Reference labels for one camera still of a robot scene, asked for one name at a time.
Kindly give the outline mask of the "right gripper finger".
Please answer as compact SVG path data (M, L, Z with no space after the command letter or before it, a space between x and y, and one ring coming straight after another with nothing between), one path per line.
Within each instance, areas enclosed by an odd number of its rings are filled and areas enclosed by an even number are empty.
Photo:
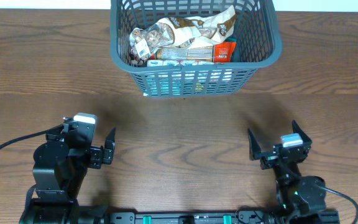
M248 138L249 138L249 159L252 161L259 160L261 148L260 148L252 130L249 128L247 131L248 131Z
M293 133L297 133L300 135L301 139L303 140L303 144L311 145L312 140L309 138L309 136L299 127L298 123L293 120L291 122Z

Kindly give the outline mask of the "mint green wipes pack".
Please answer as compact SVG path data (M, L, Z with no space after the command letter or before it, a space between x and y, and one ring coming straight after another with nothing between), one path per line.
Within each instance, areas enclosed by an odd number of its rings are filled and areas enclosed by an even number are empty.
M181 95L180 75L148 75L145 78L146 96L179 96Z

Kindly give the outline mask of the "green Nescafe coffee bag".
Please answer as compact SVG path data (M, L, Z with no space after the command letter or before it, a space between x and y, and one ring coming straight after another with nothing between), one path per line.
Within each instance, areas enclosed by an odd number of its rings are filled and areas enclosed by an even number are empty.
M231 62L240 62L241 53L239 50L239 45L237 44L237 39L235 37L228 37L226 42L230 42L232 44Z

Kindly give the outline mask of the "orange biscuit packet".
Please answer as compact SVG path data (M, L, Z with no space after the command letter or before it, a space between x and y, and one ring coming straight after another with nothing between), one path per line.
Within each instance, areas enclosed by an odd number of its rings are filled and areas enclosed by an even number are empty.
M223 42L218 45L184 49L162 48L157 50L150 59L152 60L204 60L208 62L226 63L231 61L232 53L236 48L236 42Z

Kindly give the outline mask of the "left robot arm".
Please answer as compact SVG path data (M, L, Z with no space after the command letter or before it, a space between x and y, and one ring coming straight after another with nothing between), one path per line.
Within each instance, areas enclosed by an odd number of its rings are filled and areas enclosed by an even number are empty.
M35 185L27 191L20 223L109 223L106 206L82 207L77 200L88 169L113 160L116 131L96 147L95 127L68 118L46 132L46 142L34 152Z

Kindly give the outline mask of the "grey plastic basket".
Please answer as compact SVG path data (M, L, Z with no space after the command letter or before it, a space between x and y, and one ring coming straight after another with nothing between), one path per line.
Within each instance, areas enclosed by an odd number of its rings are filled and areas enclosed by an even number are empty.
M131 65L129 52L129 34L136 27L145 29L167 16L214 16L230 6L234 6L236 21L233 37L237 39L241 53L240 62L218 63L201 66L162 66L134 67ZM247 0L175 0L175 1L133 1L111 0L110 12L110 53L113 62L123 71L130 73L139 89L144 93L145 78L148 75L172 75L176 72L185 74L190 71L232 70L229 83L218 84L211 93L179 96L189 97L226 95L240 90L248 79L260 68L268 67L277 61L282 52L277 15L272 1Z

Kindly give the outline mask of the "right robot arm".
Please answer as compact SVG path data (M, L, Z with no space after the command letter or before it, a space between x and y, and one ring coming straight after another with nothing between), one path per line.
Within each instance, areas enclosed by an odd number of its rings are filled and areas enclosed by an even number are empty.
M298 164L309 154L312 140L291 122L293 132L281 136L281 143L263 152L251 129L248 130L249 158L259 161L263 170L272 169L279 207L263 214L264 223L319 223L319 212L326 209L325 182L317 176L302 176Z

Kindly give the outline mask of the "PanTree snack pouch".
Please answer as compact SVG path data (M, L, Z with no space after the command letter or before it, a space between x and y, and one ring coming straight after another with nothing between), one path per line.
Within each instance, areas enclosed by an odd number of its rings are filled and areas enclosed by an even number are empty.
M188 49L211 47L221 44L234 32L236 12L234 6L225 11L209 17L187 17L200 32L200 36L194 37Z
M195 24L182 17L164 17L146 29L136 27L129 34L131 65L143 67L157 50L187 47L200 36Z

